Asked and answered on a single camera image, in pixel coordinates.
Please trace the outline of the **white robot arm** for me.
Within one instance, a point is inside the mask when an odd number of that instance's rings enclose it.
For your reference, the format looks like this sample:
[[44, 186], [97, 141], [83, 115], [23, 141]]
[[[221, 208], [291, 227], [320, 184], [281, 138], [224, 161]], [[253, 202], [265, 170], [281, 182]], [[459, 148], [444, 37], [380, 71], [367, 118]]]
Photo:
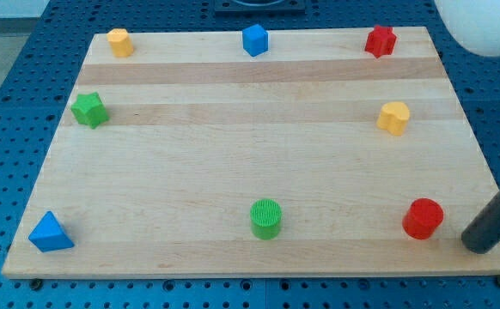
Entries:
[[483, 57], [500, 57], [500, 0], [435, 0], [452, 37]]

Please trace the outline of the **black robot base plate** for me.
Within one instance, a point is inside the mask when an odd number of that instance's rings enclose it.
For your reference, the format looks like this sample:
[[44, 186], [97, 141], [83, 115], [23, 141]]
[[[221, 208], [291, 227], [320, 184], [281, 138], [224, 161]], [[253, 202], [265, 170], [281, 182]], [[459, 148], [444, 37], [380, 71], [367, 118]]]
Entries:
[[304, 0], [215, 0], [216, 13], [275, 13], [296, 12], [306, 9]]

